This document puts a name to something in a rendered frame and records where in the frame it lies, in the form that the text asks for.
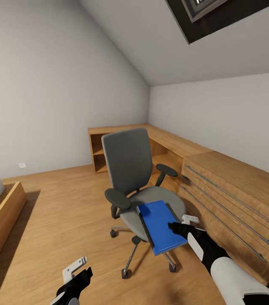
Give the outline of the swivel chair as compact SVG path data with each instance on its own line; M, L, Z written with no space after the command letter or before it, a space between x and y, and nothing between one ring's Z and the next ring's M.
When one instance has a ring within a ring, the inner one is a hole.
M116 236L114 229L130 229L136 234L131 239L135 247L126 267L121 271L122 279L125 279L128 277L128 268L140 241L149 242L136 207L163 200L176 222L182 223L182 217L186 215L186 205L174 192L160 187L166 175L178 176L176 170L164 164L156 165L161 175L155 186L140 190L148 184L153 169L146 128L112 132L101 136L101 142L111 183L111 189L105 191L105 197L112 204L111 217L113 219L121 217L126 224L126 226L111 227L110 235ZM128 198L127 196L134 191L136 193ZM168 254L163 253L163 255L169 261L170 272L176 272L176 265Z

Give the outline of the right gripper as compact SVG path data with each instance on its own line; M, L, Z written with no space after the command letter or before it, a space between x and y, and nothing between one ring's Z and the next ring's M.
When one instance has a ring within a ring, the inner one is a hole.
M189 222L189 225L178 223L178 222L173 222L173 223L168 222L168 226L169 226L169 229L171 229L173 233L179 234L179 235L183 236L184 238L185 238L184 230L187 227L193 227L192 225L190 225L190 222Z

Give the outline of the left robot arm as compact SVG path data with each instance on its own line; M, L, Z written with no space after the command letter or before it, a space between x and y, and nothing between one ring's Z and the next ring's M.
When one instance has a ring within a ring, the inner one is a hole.
M83 256L63 270L64 285L58 289L57 297L50 305L79 305L80 293L90 284L93 274L91 267L76 276L73 273L86 263L87 258Z

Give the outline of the folder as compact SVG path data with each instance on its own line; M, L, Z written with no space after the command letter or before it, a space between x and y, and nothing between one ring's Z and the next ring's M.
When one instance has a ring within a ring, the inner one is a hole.
M136 207L143 228L155 256L188 243L188 240L169 229L168 222L176 222L163 200Z

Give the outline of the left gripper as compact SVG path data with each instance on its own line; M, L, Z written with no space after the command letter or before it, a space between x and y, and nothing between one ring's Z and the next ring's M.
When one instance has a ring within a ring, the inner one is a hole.
M64 284L61 288L58 289L57 294L62 292L68 286L76 286L79 290L79 295L83 289L85 289L90 284L90 278L92 277L92 269L89 267L87 270L83 270L78 275L76 275L72 280L67 284Z

